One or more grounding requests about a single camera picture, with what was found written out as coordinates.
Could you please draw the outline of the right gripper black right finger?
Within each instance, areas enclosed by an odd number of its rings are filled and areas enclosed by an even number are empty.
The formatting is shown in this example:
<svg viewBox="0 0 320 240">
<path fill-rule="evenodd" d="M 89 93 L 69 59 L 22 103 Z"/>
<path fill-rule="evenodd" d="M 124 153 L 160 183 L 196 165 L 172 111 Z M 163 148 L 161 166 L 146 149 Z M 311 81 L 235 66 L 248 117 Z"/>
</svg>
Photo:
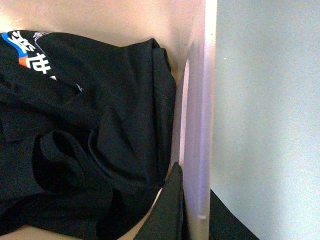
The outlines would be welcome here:
<svg viewBox="0 0 320 240">
<path fill-rule="evenodd" d="M 210 240 L 258 240 L 242 222 L 223 204 L 218 196 L 210 190 L 209 211 Z"/>
</svg>

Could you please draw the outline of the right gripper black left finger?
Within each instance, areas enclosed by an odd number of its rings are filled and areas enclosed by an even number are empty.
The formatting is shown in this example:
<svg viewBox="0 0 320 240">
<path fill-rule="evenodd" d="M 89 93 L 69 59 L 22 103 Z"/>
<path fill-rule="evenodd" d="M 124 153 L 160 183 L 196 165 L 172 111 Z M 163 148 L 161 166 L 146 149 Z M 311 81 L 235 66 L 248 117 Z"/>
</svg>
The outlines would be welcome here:
<svg viewBox="0 0 320 240">
<path fill-rule="evenodd" d="M 184 221 L 183 171 L 171 168 L 155 205 L 135 235 L 135 240 L 181 240 Z"/>
</svg>

